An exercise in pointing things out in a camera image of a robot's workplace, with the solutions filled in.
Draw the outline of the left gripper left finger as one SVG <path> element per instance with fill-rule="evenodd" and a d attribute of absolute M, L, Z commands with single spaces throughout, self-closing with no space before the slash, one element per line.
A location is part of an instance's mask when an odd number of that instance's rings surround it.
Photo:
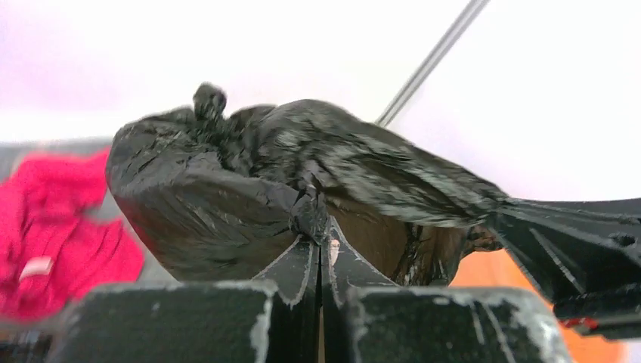
<path fill-rule="evenodd" d="M 74 308 L 51 362 L 314 362 L 319 249 L 298 239 L 256 277 L 112 284 Z"/>

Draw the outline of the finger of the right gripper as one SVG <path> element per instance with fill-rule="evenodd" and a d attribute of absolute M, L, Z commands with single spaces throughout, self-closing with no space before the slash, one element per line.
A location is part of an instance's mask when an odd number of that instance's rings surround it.
<path fill-rule="evenodd" d="M 640 200 L 524 200 L 488 230 L 548 301 L 640 282 Z"/>

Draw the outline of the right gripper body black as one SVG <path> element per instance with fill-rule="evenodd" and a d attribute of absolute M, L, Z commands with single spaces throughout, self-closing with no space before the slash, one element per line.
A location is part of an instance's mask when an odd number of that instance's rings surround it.
<path fill-rule="evenodd" d="M 607 340 L 640 338 L 640 285 L 586 293 L 553 305 L 559 323 L 576 333 Z"/>

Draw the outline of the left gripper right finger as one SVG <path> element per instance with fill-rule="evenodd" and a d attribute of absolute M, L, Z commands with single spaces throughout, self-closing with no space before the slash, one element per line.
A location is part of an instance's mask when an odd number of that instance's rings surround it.
<path fill-rule="evenodd" d="M 331 219 L 322 247 L 329 362 L 569 362 L 556 319 L 510 287 L 402 287 Z"/>

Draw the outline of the black plastic trash bag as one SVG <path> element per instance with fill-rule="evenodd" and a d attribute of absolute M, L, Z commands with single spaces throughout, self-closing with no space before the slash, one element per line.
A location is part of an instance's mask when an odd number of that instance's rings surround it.
<path fill-rule="evenodd" d="M 250 278 L 333 223 L 398 284 L 448 284 L 498 249 L 487 223 L 512 201 L 464 167 L 326 101 L 226 103 L 203 83 L 192 105 L 124 125 L 107 158 L 110 193 L 175 279 Z"/>

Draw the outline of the orange trash bin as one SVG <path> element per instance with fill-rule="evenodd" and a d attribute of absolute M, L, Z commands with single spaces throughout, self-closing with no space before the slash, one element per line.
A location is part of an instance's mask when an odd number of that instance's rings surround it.
<path fill-rule="evenodd" d="M 503 251 L 474 252 L 465 257 L 451 283 L 452 287 L 517 287 L 534 291 L 514 261 Z M 561 329 L 569 352 L 578 363 L 627 362 L 627 345 L 608 343 L 598 337 L 582 337 Z"/>

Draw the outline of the crumpled red cloth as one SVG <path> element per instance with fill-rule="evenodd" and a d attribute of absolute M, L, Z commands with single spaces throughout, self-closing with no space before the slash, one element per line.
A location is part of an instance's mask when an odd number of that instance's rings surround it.
<path fill-rule="evenodd" d="M 36 154 L 1 183 L 1 316 L 36 321 L 107 283 L 133 282 L 144 254 L 122 221 L 86 211 L 107 194 L 108 150 Z"/>

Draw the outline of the right aluminium corner post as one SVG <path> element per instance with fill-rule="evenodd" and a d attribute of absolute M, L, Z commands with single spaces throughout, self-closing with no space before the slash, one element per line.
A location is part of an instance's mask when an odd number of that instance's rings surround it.
<path fill-rule="evenodd" d="M 419 91 L 426 79 L 490 2 L 490 0 L 470 0 L 467 3 L 436 45 L 433 46 L 429 54 L 414 70 L 381 115 L 376 119 L 374 123 L 377 126 L 385 128 L 392 124 L 398 114 Z"/>

